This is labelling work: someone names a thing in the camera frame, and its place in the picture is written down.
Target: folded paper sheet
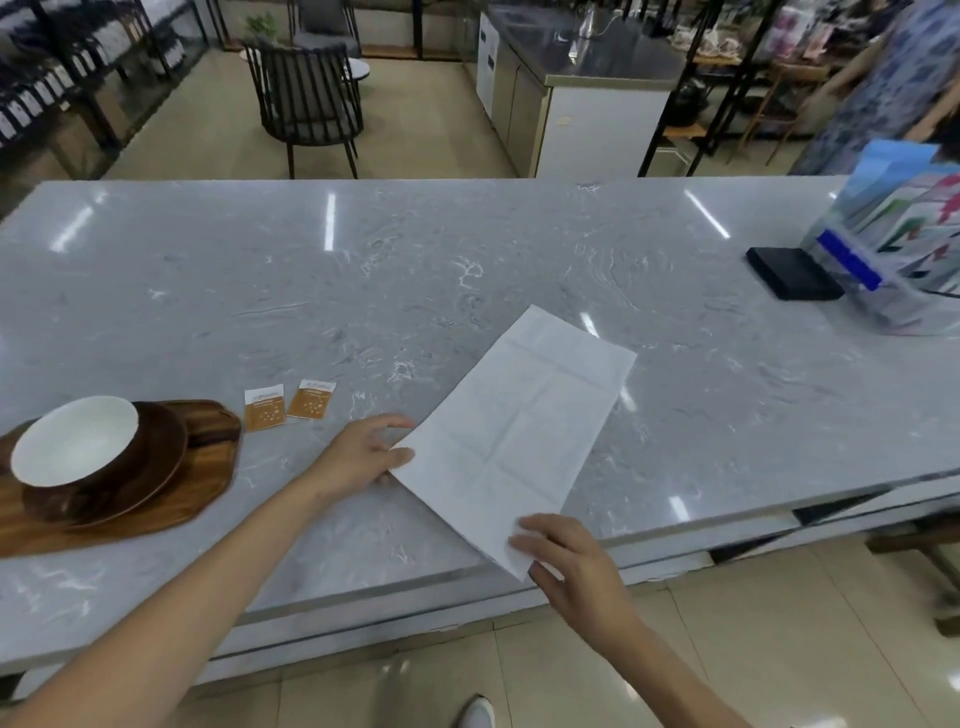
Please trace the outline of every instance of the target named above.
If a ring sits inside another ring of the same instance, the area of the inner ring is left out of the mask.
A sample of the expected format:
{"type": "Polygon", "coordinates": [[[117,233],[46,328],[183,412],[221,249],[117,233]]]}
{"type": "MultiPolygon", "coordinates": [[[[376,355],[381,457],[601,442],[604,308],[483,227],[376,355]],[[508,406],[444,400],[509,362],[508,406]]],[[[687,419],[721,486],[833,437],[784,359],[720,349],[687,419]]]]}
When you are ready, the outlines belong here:
{"type": "Polygon", "coordinates": [[[522,580],[516,520],[559,512],[636,354],[530,306],[423,423],[395,475],[522,580]]]}

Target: stainless steel counter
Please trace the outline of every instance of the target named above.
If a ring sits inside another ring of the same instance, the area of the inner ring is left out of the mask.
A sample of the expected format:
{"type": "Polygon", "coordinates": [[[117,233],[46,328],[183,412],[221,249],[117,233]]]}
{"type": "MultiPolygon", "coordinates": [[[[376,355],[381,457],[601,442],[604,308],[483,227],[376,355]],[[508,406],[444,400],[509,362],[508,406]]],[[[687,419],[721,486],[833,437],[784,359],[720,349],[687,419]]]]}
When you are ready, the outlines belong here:
{"type": "Polygon", "coordinates": [[[580,19],[567,11],[490,5],[487,16],[538,80],[547,86],[593,86],[672,91],[684,57],[662,39],[606,12],[597,14],[598,38],[577,37],[580,19]]]}
{"type": "MultiPolygon", "coordinates": [[[[960,341],[776,301],[742,261],[799,240],[840,183],[44,184],[0,227],[0,427],[92,394],[240,411],[246,388],[338,387],[324,420],[245,436],[195,521],[0,562],[0,667],[88,643],[351,418],[425,416],[530,303],[638,354],[564,509],[601,539],[957,471],[960,341]]],[[[372,489],[244,619],[493,570],[410,493],[372,489]]]]}

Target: wooden tray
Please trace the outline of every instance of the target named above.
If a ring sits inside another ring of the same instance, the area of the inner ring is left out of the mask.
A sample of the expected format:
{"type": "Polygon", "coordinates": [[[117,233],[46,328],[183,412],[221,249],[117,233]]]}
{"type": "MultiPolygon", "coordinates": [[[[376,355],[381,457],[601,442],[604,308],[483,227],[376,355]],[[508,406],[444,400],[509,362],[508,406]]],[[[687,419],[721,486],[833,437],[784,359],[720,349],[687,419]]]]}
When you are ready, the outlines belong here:
{"type": "Polygon", "coordinates": [[[170,400],[190,439],[170,483],[129,514],[100,525],[70,528],[35,521],[23,512],[20,486],[10,472],[13,446],[24,423],[0,437],[0,557],[85,548],[162,531],[196,518],[227,489],[240,446],[240,420],[212,400],[170,400]]]}

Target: sneaker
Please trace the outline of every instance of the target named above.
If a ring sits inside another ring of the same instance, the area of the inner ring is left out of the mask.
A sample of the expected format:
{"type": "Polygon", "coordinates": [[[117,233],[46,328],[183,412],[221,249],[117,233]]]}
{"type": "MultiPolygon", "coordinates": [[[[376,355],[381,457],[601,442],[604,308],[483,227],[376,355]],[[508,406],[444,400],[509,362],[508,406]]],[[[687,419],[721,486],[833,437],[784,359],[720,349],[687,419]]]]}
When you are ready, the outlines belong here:
{"type": "Polygon", "coordinates": [[[483,695],[475,695],[460,711],[456,728],[496,728],[493,705],[483,695]]]}

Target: black chair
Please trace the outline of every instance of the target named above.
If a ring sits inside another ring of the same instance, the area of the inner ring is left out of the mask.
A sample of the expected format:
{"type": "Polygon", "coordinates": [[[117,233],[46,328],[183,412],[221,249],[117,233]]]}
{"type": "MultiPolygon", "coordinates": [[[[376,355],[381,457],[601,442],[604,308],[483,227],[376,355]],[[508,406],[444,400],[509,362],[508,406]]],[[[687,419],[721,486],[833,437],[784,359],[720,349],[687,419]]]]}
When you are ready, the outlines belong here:
{"type": "Polygon", "coordinates": [[[363,55],[352,0],[287,0],[287,24],[298,48],[319,51],[344,43],[351,58],[363,55]]]}
{"type": "Polygon", "coordinates": [[[343,144],[353,178],[357,177],[354,139],[363,131],[360,97],[344,45],[319,51],[245,44],[260,123],[287,145],[290,179],[294,179],[294,146],[343,144]]]}

